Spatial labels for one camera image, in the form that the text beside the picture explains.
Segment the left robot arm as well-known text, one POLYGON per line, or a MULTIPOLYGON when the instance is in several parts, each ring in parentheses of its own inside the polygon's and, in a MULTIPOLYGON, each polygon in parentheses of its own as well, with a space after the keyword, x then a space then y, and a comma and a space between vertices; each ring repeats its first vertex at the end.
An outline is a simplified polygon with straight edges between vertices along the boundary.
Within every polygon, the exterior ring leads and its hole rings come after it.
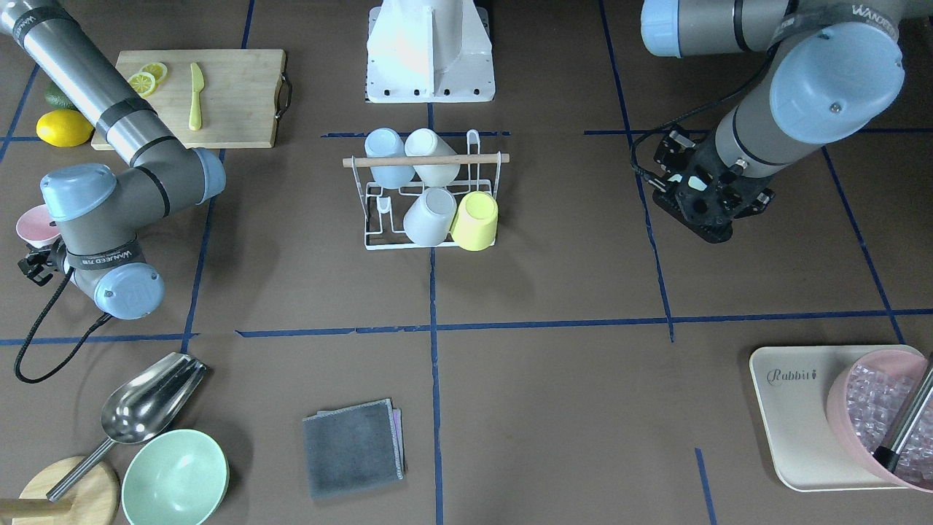
POLYGON ((846 139, 886 110, 905 79, 901 20, 929 1, 647 1, 641 36, 654 55, 763 51, 767 58, 730 93, 742 100, 702 139, 675 117, 657 126, 662 175, 634 172, 655 203, 711 244, 736 219, 763 213, 773 176, 846 139))

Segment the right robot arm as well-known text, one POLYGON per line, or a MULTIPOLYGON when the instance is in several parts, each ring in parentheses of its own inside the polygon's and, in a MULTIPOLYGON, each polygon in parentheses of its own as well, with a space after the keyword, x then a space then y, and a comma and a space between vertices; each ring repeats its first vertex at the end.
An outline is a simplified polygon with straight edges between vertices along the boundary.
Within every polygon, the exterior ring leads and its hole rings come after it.
POLYGON ((77 164, 40 180, 73 282, 114 318, 149 315, 163 301, 165 284, 144 259, 138 230, 220 194, 226 173, 219 156, 185 147, 58 2, 4 1, 2 33, 128 164, 120 173, 77 164))

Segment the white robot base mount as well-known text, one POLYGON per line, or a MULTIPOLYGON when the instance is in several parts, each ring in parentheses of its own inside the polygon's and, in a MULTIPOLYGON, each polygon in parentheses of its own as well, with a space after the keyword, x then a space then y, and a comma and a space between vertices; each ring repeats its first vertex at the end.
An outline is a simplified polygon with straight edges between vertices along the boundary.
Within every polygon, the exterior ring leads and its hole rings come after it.
POLYGON ((369 12, 364 96, 374 104, 492 101, 489 13, 474 1, 383 1, 369 12))

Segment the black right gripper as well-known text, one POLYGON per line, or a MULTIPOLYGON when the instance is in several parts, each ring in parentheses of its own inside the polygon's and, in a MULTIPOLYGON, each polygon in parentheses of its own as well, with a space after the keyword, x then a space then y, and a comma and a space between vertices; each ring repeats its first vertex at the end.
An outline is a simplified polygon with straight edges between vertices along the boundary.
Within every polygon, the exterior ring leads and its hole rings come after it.
POLYGON ((30 248, 19 260, 20 272, 36 285, 47 285, 54 272, 68 273, 67 250, 63 244, 30 248))

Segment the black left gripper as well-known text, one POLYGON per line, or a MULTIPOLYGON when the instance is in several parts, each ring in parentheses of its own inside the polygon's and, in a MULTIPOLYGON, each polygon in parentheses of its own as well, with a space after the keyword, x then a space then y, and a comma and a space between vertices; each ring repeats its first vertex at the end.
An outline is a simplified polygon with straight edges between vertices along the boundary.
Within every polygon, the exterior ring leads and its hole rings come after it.
POLYGON ((699 142, 684 130, 670 130, 655 152, 664 170, 664 190, 653 202, 710 244, 730 240, 733 220, 761 214, 774 197, 772 176, 747 177, 745 160, 726 166, 707 134, 699 142))

